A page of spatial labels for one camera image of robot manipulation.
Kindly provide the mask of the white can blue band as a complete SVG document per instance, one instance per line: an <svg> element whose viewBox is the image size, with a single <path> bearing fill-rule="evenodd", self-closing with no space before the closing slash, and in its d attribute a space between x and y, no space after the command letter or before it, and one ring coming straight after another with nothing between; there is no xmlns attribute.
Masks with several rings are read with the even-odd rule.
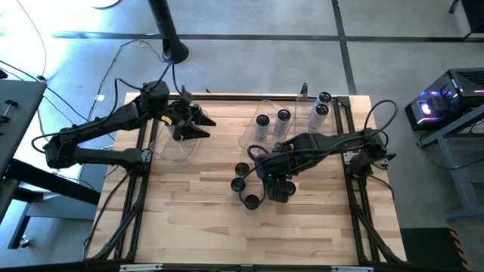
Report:
<svg viewBox="0 0 484 272"><path fill-rule="evenodd" d="M245 191L246 186L247 184L245 180L242 178L234 178L230 183L231 190L234 193L236 193L238 196L243 195L243 192Z"/></svg>

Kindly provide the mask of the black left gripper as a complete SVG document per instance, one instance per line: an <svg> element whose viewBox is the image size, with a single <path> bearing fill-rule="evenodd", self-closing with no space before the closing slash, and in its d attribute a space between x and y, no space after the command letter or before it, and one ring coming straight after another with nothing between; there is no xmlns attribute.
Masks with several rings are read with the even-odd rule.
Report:
<svg viewBox="0 0 484 272"><path fill-rule="evenodd" d="M216 122L208 117L201 107L191 107L192 96L182 96L179 100L167 106L162 116L168 116L172 124L172 137L177 141L187 141L199 138L209 138L210 133L198 127L190 127L190 121L195 125L216 126Z"/></svg>

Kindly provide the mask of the black computer case RGB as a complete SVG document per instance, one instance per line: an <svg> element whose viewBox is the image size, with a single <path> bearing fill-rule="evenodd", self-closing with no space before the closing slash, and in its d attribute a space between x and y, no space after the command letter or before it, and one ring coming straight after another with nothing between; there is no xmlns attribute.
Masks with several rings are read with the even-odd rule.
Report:
<svg viewBox="0 0 484 272"><path fill-rule="evenodd" d="M484 68L449 69L405 107L412 131L438 130L484 104Z"/></svg>

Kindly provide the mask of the white Celsius soda can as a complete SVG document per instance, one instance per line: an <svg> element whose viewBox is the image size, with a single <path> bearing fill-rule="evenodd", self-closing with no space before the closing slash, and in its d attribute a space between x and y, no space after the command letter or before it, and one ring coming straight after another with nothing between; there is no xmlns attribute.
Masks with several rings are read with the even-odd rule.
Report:
<svg viewBox="0 0 484 272"><path fill-rule="evenodd" d="M314 107L309 115L307 130L308 132L317 132L326 119L329 109L325 104L319 104Z"/></svg>

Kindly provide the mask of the black pole stand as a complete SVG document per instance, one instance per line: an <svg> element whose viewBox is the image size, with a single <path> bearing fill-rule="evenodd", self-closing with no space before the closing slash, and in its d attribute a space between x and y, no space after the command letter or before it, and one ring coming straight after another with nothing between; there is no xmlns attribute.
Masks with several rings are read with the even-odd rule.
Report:
<svg viewBox="0 0 484 272"><path fill-rule="evenodd" d="M147 0L162 37L163 59L181 63L188 58L189 50L176 32L167 0Z"/></svg>

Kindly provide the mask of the black box hazard stripes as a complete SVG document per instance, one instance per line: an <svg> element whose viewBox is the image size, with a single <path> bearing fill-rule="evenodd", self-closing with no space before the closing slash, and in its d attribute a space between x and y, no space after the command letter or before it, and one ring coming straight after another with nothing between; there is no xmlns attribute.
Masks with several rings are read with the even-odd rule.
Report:
<svg viewBox="0 0 484 272"><path fill-rule="evenodd" d="M457 232L449 227L401 228L407 260L421 267L471 272Z"/></svg>

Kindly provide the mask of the silver mounting bracket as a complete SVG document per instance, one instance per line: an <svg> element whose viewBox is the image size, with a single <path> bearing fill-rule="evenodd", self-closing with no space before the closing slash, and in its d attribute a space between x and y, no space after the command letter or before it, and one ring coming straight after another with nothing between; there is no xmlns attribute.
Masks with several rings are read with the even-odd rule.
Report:
<svg viewBox="0 0 484 272"><path fill-rule="evenodd" d="M155 272L163 270L162 264L124 264L119 267L119 272Z"/></svg>
<svg viewBox="0 0 484 272"><path fill-rule="evenodd" d="M374 272L372 267L362 266L331 266L331 272Z"/></svg>

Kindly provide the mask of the table with blue-grey legs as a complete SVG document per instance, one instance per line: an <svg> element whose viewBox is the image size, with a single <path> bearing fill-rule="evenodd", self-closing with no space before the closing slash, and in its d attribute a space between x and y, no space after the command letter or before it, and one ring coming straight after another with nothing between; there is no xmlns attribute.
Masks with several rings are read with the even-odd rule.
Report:
<svg viewBox="0 0 484 272"><path fill-rule="evenodd" d="M461 208L448 212L448 220L484 215L484 104L447 125L423 133L417 140L430 162L450 174Z"/></svg>

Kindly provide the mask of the black cabinet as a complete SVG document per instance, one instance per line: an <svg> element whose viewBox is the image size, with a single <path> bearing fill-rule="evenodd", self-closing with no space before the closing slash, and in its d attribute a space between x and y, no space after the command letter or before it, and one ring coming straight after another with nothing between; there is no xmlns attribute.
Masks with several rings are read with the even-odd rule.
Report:
<svg viewBox="0 0 484 272"><path fill-rule="evenodd" d="M448 12L465 42L484 42L484 0L452 0Z"/></svg>

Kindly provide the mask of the clear plastic bin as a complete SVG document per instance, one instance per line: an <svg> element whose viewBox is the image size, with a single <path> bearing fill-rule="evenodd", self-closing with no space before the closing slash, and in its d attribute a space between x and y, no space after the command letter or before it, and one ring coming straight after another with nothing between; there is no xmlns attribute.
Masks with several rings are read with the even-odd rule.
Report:
<svg viewBox="0 0 484 272"><path fill-rule="evenodd" d="M173 128L160 122L157 136L149 143L149 150L161 160L176 165L189 166L202 143L202 139L175 141L172 138Z"/></svg>
<svg viewBox="0 0 484 272"><path fill-rule="evenodd" d="M311 114L312 110L316 106L315 100L317 96L318 94L300 94L296 98L296 112L295 112L296 115L295 115L295 121L294 121L295 134L308 132L307 123L308 123L309 115ZM328 109L329 109L329 113L326 119L323 121L322 126L319 128L317 133L321 133L325 135L332 135L335 133L333 97Z"/></svg>
<svg viewBox="0 0 484 272"><path fill-rule="evenodd" d="M278 111L282 109L286 109L290 111L291 113L290 124L283 135L276 136L274 135L274 125L275 125L276 115ZM262 140L256 139L254 137L254 127L256 123L256 117L261 114L265 114L270 118L267 138ZM289 130L293 124L294 119L295 119L294 110L290 109L289 107L277 104L270 100L263 100L257 106L256 111L253 114L252 119L250 120L245 132L239 138L239 145L244 149L247 149L250 145L259 145L261 147L264 147L267 150L271 150L277 142L285 141L289 133Z"/></svg>

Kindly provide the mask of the grey metal desk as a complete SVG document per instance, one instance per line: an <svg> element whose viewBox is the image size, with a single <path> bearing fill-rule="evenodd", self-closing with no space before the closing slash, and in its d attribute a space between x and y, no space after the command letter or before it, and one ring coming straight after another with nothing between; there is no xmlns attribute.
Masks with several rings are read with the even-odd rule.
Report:
<svg viewBox="0 0 484 272"><path fill-rule="evenodd" d="M24 232L31 218L30 204L46 201L43 192L23 188L20 186L22 182L91 205L98 204L101 196L94 189L84 187L14 157L41 103L45 89L44 82L0 79L0 115L7 108L6 100L14 100L19 104L18 107L11 109L9 123L0 122L0 223L12 200L26 203L26 207L21 213L21 219L9 241L9 249L18 249L23 245Z"/></svg>

